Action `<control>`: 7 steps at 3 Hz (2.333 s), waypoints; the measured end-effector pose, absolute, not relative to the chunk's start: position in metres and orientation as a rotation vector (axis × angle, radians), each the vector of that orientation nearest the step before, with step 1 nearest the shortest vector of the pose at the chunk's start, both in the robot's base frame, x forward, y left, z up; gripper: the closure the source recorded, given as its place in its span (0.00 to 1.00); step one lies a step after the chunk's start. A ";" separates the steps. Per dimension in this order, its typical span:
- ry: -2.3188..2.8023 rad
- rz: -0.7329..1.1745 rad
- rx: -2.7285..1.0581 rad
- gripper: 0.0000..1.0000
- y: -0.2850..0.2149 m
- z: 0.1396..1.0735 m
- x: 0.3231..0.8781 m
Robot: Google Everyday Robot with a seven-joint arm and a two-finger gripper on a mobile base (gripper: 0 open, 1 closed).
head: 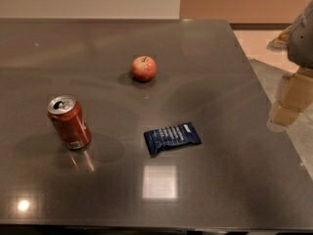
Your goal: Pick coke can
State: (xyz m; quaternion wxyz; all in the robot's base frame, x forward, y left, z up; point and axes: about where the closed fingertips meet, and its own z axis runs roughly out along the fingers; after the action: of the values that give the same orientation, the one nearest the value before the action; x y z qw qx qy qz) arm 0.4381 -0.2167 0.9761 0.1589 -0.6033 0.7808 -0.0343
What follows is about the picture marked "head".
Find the beige translucent gripper finger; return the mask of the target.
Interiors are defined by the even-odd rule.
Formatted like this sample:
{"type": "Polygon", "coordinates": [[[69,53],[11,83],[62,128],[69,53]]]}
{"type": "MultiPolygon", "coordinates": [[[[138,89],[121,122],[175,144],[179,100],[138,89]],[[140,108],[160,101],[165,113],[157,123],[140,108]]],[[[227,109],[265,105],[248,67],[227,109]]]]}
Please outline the beige translucent gripper finger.
{"type": "Polygon", "coordinates": [[[312,103],[313,70],[300,67],[281,78],[269,119],[277,125],[290,126],[312,103]]]}

